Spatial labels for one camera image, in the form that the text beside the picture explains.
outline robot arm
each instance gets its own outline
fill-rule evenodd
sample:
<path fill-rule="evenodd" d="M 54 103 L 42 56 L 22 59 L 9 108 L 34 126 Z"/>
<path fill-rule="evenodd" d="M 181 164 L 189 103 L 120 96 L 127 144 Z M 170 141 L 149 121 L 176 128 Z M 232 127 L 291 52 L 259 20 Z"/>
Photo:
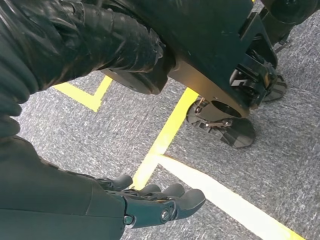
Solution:
<path fill-rule="evenodd" d="M 0 2 L 0 233 L 33 240 L 120 239 L 186 218 L 202 192 L 174 184 L 128 189 L 115 180 L 63 171 L 16 136 L 19 104 L 30 94 L 100 68 L 149 72 L 163 55 L 155 32 L 122 13 L 59 0 Z"/>

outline jacket sleeve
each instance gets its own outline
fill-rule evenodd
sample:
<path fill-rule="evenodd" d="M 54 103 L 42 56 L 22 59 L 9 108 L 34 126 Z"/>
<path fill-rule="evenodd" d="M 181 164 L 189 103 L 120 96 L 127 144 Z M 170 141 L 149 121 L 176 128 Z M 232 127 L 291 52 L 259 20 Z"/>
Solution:
<path fill-rule="evenodd" d="M 103 68 L 149 72 L 162 56 L 130 16 L 61 0 L 0 1 L 0 138 L 17 134 L 30 94 Z"/>

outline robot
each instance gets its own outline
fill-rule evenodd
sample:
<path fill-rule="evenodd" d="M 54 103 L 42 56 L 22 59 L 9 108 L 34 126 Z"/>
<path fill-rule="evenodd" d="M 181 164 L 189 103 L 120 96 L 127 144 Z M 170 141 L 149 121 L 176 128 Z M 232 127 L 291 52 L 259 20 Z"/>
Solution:
<path fill-rule="evenodd" d="M 102 72 L 143 94 L 159 94 L 168 77 L 179 81 L 202 96 L 190 106 L 188 123 L 234 148 L 248 147 L 256 137 L 246 118 L 251 110 L 288 88 L 277 72 L 276 53 L 290 44 L 294 26 L 320 8 L 318 0 L 262 3 L 257 13 L 251 0 L 97 1 L 154 30 L 164 52 L 148 73 Z"/>
<path fill-rule="evenodd" d="M 168 77 L 202 96 L 186 120 L 235 148 L 254 140 L 246 119 L 282 97 L 276 52 L 318 0 L 0 1 L 0 237 L 120 239 L 125 228 L 188 218 L 206 200 L 173 184 L 127 189 L 130 176 L 64 171 L 17 136 L 31 94 L 99 70 L 143 94 Z M 273 50 L 276 43 L 282 45 Z"/>

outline yellow floor marking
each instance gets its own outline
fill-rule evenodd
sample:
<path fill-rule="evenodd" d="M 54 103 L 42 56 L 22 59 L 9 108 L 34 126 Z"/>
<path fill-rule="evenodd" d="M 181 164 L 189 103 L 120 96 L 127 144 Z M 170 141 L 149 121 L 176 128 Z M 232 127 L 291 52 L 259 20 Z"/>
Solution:
<path fill-rule="evenodd" d="M 188 109 L 195 102 L 198 96 L 198 93 L 189 88 L 187 88 L 182 95 L 148 154 L 135 173 L 131 188 L 140 190 L 146 186 L 158 165 L 158 162 L 155 160 L 154 156 L 163 155 L 166 152 L 177 132 L 183 124 Z"/>
<path fill-rule="evenodd" d="M 263 240 L 304 240 L 268 214 L 207 174 L 170 157 L 153 156 L 158 163 Z"/>
<path fill-rule="evenodd" d="M 98 100 L 103 99 L 103 95 L 108 90 L 112 81 L 112 78 L 109 76 L 105 76 L 103 80 L 102 80 L 102 82 L 100 84 L 100 86 L 97 89 L 97 91 L 94 93 L 94 97 Z"/>
<path fill-rule="evenodd" d="M 112 80 L 111 78 L 106 76 L 97 89 L 94 95 L 91 95 L 88 92 L 81 90 L 67 82 L 55 85 L 54 88 L 78 103 L 85 105 L 87 108 L 91 109 L 94 112 L 97 112 L 101 105 L 101 99 L 107 91 L 112 81 Z"/>

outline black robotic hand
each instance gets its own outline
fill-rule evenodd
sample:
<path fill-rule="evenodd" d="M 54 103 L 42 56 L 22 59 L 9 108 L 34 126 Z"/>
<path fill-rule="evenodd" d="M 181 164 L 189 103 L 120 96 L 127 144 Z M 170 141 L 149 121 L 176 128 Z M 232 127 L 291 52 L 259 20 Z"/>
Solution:
<path fill-rule="evenodd" d="M 132 229 L 189 218 L 206 201 L 201 190 L 192 189 L 186 192 L 179 183 L 170 185 L 162 191 L 155 184 L 147 185 L 141 190 L 127 189 L 133 183 L 132 178 L 128 175 L 122 175 L 113 180 L 109 178 L 96 178 L 96 180 L 106 193 L 125 202 L 124 223 Z"/>

